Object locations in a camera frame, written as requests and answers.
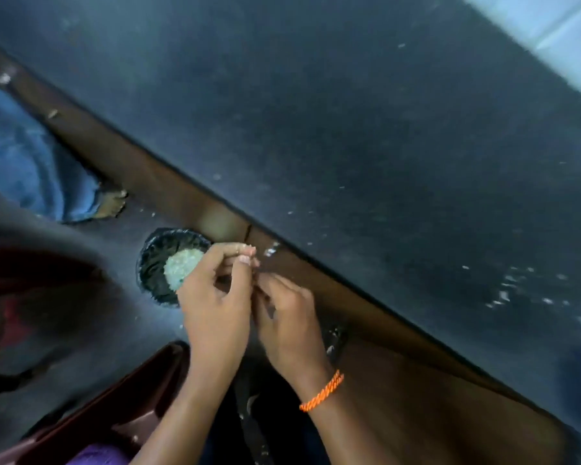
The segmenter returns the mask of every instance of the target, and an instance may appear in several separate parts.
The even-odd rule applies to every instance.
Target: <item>blue cloth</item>
[[[35,118],[0,90],[0,194],[57,222],[91,218],[99,182]]]

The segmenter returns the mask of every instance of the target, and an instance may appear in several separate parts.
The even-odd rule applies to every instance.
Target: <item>dark floor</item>
[[[80,398],[81,404],[164,344],[186,340],[181,312],[155,305],[136,286],[142,243],[164,226],[173,225],[133,198],[116,219],[62,226],[0,197],[0,234],[29,247],[94,262],[108,279],[17,297],[24,334],[0,349],[0,373],[23,371],[56,350],[70,353],[21,390],[0,394],[0,451],[70,398]],[[253,338],[248,351],[258,353]],[[239,390],[243,404],[247,388]]]

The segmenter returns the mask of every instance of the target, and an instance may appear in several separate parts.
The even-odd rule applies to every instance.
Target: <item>orange bracelet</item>
[[[340,370],[336,370],[336,373],[333,375],[333,378],[330,380],[329,383],[326,384],[325,388],[323,388],[318,395],[312,398],[307,403],[303,403],[299,406],[303,412],[308,413],[308,411],[313,410],[318,405],[320,405],[325,399],[331,395],[336,388],[342,383],[344,380],[344,374],[340,375]]]

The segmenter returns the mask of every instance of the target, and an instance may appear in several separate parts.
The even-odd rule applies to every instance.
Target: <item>bowl of rice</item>
[[[138,257],[138,286],[158,304],[178,308],[176,290],[210,246],[209,240],[193,230],[155,230]]]

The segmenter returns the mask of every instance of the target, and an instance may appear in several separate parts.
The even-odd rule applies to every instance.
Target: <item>black bowl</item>
[[[166,260],[182,250],[206,252],[210,246],[209,240],[193,230],[158,228],[148,236],[138,257],[136,270],[139,288],[158,304],[178,308],[177,294],[170,289],[163,274]]]

